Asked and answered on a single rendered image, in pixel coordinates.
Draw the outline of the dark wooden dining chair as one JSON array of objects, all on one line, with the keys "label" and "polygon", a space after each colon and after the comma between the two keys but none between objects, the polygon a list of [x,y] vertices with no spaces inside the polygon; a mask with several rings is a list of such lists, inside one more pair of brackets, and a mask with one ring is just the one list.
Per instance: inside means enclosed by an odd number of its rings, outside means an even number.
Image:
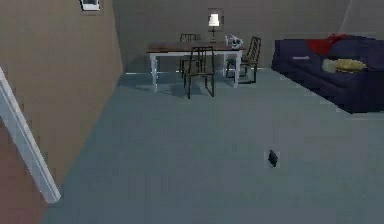
[{"label": "dark wooden dining chair", "polygon": [[192,47],[187,71],[183,75],[187,98],[191,98],[193,77],[203,77],[208,93],[215,96],[215,58],[212,46]]},{"label": "dark wooden dining chair", "polygon": [[241,81],[241,84],[253,84],[257,80],[257,69],[261,52],[261,39],[257,36],[252,36],[248,50],[245,55],[241,57],[240,64],[237,64],[236,58],[228,58],[226,60],[225,77],[230,78],[229,69],[243,68],[244,74],[239,75],[240,78],[248,76],[248,69],[253,69],[253,75],[250,80]]},{"label": "dark wooden dining chair", "polygon": [[[182,33],[180,35],[180,42],[191,42],[197,39],[197,35],[195,33]],[[179,60],[179,72],[181,76],[184,76],[184,63],[189,60],[189,56],[182,56]]]}]

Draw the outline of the white-legged brown-top dining table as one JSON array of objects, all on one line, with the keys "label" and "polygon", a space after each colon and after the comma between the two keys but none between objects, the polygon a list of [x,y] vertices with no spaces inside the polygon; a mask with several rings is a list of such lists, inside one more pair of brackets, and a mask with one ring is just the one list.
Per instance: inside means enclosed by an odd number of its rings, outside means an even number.
[{"label": "white-legged brown-top dining table", "polygon": [[240,78],[240,64],[242,59],[243,48],[232,49],[227,46],[224,41],[191,41],[191,42],[153,42],[148,44],[146,53],[150,58],[150,67],[152,75],[153,91],[158,90],[158,57],[181,57],[190,53],[193,47],[212,46],[214,55],[222,55],[223,62],[229,55],[234,55],[236,58],[236,68],[234,72],[233,87],[237,88]]}]

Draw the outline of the white-shade table lamp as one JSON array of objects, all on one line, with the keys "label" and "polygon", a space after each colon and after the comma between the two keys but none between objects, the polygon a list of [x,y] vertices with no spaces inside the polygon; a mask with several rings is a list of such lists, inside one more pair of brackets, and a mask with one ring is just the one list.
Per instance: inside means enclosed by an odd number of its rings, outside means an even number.
[{"label": "white-shade table lamp", "polygon": [[208,26],[211,28],[211,32],[212,32],[211,42],[215,43],[216,42],[216,40],[215,40],[215,28],[220,26],[219,15],[217,13],[213,13],[210,15],[209,21],[208,21]]}]

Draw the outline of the red cloth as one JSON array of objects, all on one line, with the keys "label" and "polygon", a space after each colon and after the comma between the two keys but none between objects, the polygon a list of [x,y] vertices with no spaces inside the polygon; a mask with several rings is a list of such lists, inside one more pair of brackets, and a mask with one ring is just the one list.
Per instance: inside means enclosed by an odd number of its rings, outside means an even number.
[{"label": "red cloth", "polygon": [[332,34],[324,39],[306,39],[305,42],[315,54],[326,55],[335,43],[347,37],[348,34]]}]

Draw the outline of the yellow cushion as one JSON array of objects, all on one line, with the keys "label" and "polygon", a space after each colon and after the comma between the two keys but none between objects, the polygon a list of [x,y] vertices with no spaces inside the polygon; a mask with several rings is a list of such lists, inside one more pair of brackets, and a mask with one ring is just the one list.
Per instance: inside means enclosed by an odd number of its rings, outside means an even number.
[{"label": "yellow cushion", "polygon": [[337,60],[324,59],[322,63],[322,69],[330,73],[335,73],[335,72],[354,73],[354,72],[362,71],[366,67],[367,67],[366,64],[364,64],[359,60],[354,60],[354,59],[337,59]]}]

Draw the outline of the dark blue sofa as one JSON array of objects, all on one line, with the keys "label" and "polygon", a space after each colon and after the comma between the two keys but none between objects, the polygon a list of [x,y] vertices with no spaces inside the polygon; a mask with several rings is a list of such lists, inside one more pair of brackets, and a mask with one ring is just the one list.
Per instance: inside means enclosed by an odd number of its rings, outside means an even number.
[{"label": "dark blue sofa", "polygon": [[[274,43],[271,69],[348,113],[384,111],[384,40],[346,35],[325,40],[317,49],[311,39]],[[352,59],[366,65],[358,72],[328,72],[326,59]]]}]

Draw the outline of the white-framed wall picture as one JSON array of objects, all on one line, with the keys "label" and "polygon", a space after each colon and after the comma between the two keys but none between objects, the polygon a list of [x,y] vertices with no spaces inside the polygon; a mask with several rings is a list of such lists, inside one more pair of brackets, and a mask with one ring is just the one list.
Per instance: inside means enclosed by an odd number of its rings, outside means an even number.
[{"label": "white-framed wall picture", "polygon": [[99,11],[99,0],[80,0],[81,8],[83,11]]}]

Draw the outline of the white door frame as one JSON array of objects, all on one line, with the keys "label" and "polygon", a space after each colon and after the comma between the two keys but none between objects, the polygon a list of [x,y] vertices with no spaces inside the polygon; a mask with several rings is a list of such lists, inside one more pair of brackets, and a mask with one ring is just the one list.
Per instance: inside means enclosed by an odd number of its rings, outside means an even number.
[{"label": "white door frame", "polygon": [[61,193],[40,152],[3,69],[0,67],[0,118],[15,143],[38,190],[48,204],[57,203]]}]

